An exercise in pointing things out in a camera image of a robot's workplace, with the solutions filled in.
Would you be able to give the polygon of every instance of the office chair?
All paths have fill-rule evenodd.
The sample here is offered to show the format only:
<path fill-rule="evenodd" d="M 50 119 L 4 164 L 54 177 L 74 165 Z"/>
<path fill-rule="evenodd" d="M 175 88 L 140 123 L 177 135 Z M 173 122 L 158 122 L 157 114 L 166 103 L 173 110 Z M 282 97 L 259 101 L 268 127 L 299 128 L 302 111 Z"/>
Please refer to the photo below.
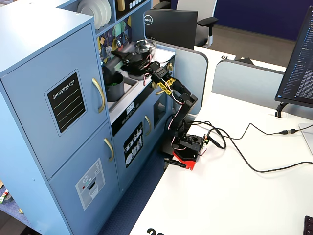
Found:
<path fill-rule="evenodd" d="M 213 43 L 213 17 L 217 0 L 178 0 L 177 10 L 198 11 L 195 46 L 209 47 Z M 170 2 L 160 2 L 154 9 L 170 9 Z"/>

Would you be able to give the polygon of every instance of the white plate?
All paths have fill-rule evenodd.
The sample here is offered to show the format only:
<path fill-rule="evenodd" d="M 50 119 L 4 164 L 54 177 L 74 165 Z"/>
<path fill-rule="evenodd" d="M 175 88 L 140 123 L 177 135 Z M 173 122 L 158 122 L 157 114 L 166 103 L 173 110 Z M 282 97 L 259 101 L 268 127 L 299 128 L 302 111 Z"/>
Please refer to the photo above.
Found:
<path fill-rule="evenodd" d="M 106 21 L 107 21 L 106 6 L 103 4 L 103 2 L 101 0 L 92 0 L 92 1 L 94 1 L 94 3 L 99 7 L 99 9 L 101 11 L 101 16 L 102 16 L 101 26 L 104 26 L 106 24 Z"/>
<path fill-rule="evenodd" d="M 133 154 L 130 153 L 126 159 L 126 165 L 128 165 L 129 163 L 131 163 L 131 160 L 133 159 Z"/>
<path fill-rule="evenodd" d="M 108 2 L 108 0 L 101 0 L 103 2 L 103 4 L 105 5 L 106 7 L 106 11 L 107 11 L 107 21 L 106 21 L 106 24 L 110 21 L 111 19 L 111 6 Z"/>
<path fill-rule="evenodd" d="M 77 12 L 93 16 L 93 23 L 95 29 L 99 29 L 102 23 L 102 15 L 97 4 L 90 0 L 83 0 L 79 3 Z"/>

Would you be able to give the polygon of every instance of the black pot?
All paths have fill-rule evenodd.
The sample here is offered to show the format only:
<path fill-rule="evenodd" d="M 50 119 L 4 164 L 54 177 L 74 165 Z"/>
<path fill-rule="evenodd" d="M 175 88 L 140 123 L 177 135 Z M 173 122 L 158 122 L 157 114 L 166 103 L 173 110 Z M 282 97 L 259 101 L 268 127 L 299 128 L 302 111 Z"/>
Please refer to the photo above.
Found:
<path fill-rule="evenodd" d="M 104 77 L 105 89 L 108 102 L 118 101 L 124 94 L 124 77 L 116 72 L 111 79 Z"/>

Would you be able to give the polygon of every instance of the blue carpet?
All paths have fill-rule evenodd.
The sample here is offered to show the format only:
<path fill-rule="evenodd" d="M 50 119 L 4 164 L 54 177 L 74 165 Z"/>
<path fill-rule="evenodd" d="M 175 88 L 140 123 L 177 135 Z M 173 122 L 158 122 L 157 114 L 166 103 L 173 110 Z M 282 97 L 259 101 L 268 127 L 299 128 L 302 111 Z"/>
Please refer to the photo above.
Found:
<path fill-rule="evenodd" d="M 157 150 L 150 154 L 98 235 L 129 235 L 164 173 L 164 157 Z"/>
<path fill-rule="evenodd" d="M 5 186 L 2 186 L 2 188 L 0 189 L 0 196 L 4 193 L 5 190 L 6 190 Z M 0 210 L 7 213 L 11 217 L 17 219 L 18 221 L 22 222 L 23 224 L 31 227 L 31 224 L 26 218 L 26 216 L 24 214 L 19 214 L 18 212 L 19 206 L 18 204 L 16 204 L 14 200 L 8 203 L 0 204 Z"/>

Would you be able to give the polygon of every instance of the monitor stand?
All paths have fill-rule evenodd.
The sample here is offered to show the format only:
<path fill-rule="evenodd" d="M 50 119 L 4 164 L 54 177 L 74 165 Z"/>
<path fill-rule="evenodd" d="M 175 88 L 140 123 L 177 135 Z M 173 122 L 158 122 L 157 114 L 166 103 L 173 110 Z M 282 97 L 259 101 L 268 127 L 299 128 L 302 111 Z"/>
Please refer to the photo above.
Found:
<path fill-rule="evenodd" d="M 300 129 L 306 128 L 308 126 L 312 125 L 311 123 L 301 123 L 299 124 Z M 307 142 L 307 145 L 309 146 L 309 149 L 311 151 L 311 154 L 313 155 L 313 126 L 301 131 L 303 134 L 303 137 L 305 141 Z"/>

